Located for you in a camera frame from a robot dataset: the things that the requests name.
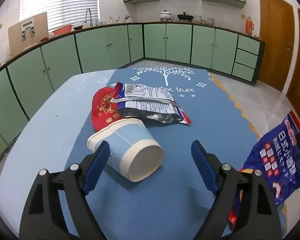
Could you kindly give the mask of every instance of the tiled floor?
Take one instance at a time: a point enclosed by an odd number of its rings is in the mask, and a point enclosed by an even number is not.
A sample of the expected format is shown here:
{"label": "tiled floor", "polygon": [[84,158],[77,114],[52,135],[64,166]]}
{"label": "tiled floor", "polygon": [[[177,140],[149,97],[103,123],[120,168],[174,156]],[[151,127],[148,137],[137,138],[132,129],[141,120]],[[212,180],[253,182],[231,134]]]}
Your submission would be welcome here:
{"label": "tiled floor", "polygon": [[[141,61],[133,65],[133,67],[150,67],[163,64],[167,65],[167,63]],[[284,94],[266,84],[257,82],[257,85],[253,87],[224,76],[213,75],[239,103],[260,136],[263,136],[282,122],[287,113],[292,109],[290,102]],[[0,174],[5,159],[6,157],[0,163]],[[288,232],[300,218],[300,189],[288,198],[286,204],[289,217]]]}

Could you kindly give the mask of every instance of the thermos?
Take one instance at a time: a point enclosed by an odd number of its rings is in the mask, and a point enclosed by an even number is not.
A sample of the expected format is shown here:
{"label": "thermos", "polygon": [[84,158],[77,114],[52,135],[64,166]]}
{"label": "thermos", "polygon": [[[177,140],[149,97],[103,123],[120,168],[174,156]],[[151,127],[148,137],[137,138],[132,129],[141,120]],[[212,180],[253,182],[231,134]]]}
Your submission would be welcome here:
{"label": "thermos", "polygon": [[252,36],[252,31],[254,30],[254,24],[250,17],[246,19],[246,34]]}

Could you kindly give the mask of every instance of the screw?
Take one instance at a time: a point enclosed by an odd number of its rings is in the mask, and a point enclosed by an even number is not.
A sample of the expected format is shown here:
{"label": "screw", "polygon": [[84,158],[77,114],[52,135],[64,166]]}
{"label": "screw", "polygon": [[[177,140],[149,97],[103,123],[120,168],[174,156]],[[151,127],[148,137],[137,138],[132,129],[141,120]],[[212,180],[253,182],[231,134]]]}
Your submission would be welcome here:
{"label": "screw", "polygon": [[261,170],[255,170],[255,171],[254,171],[254,174],[256,174],[257,176],[261,176],[261,175],[262,175],[262,172],[261,172]]}
{"label": "screw", "polygon": [[227,163],[223,164],[223,165],[222,165],[222,168],[223,168],[225,171],[231,170],[231,166],[230,166],[229,164],[227,164]]}
{"label": "screw", "polygon": [[77,169],[79,169],[79,164],[77,163],[71,164],[70,169],[71,171],[76,171]]}
{"label": "screw", "polygon": [[40,176],[46,175],[46,173],[47,173],[46,169],[42,169],[42,170],[39,171]]}

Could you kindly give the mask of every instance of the light blue table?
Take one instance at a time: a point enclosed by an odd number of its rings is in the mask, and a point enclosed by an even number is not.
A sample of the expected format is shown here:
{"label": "light blue table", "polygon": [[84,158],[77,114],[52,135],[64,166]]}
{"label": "light blue table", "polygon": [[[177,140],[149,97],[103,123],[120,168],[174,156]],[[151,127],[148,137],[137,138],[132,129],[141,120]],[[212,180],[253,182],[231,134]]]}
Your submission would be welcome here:
{"label": "light blue table", "polygon": [[[94,132],[90,120],[92,97],[98,89],[120,80],[167,87],[192,124],[145,121],[165,151],[161,167],[142,182],[133,183],[106,166],[96,189],[86,197],[91,211],[109,240],[193,239],[214,197],[192,160],[191,143],[199,140],[222,163],[238,169],[257,135],[206,71],[188,68],[173,74],[178,69],[160,72],[156,65],[143,70],[127,68],[74,76],[31,119],[0,178],[0,211],[16,234],[38,171],[62,171],[91,153],[86,143]],[[64,195],[60,199],[68,229],[75,234]]]}

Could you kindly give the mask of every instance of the window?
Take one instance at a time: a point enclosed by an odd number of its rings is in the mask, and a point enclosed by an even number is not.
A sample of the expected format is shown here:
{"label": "window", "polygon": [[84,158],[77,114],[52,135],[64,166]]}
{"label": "window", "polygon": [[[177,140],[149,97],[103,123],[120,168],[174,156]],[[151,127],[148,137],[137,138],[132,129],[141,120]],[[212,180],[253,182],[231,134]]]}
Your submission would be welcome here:
{"label": "window", "polygon": [[21,0],[20,21],[47,12],[48,29],[83,22],[86,9],[91,9],[92,20],[98,20],[98,0]]}

